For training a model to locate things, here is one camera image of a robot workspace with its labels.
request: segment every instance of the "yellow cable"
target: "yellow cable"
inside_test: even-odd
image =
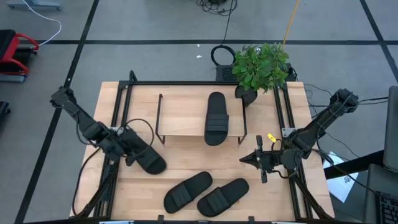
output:
[[[288,24],[287,29],[286,29],[284,42],[282,44],[282,49],[284,49],[284,50],[285,50],[285,42],[286,42],[287,34],[289,34],[289,29],[290,29],[290,26],[292,25],[294,14],[296,14],[297,6],[299,6],[299,3],[300,3],[300,0],[296,0],[296,6],[294,7],[293,13],[292,13],[292,15],[290,17],[290,21],[289,21],[289,24]]]

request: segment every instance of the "plant pot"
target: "plant pot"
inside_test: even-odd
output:
[[[235,98],[243,98],[244,107],[248,107],[257,98],[257,91],[252,88],[244,90],[243,86],[237,86],[235,88]]]

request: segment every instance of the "keyboard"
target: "keyboard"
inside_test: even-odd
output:
[[[377,223],[398,224],[398,197],[377,192],[376,209]]]

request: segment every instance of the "black slipper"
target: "black slipper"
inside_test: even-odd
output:
[[[179,211],[210,187],[212,183],[213,179],[208,172],[201,172],[179,183],[169,190],[164,197],[166,212],[175,213]]]
[[[159,174],[166,170],[166,161],[164,161],[162,156],[160,156],[152,146],[146,149],[148,144],[144,142],[134,130],[129,129],[123,132],[120,134],[120,138],[135,154],[140,154],[145,150],[144,153],[136,158],[136,161],[148,174]]]
[[[211,93],[205,123],[205,142],[207,145],[217,146],[224,142],[228,135],[228,120],[224,94]]]
[[[201,198],[198,202],[198,210],[206,217],[215,217],[229,209],[248,191],[249,184],[244,179],[233,180]]]

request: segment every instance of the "potted plant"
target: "potted plant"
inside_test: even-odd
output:
[[[260,88],[265,93],[275,85],[283,84],[288,75],[288,58],[280,44],[249,46],[244,47],[242,52],[236,52],[232,74],[239,85],[235,89],[235,97],[243,98],[245,106],[249,106],[257,98]]]

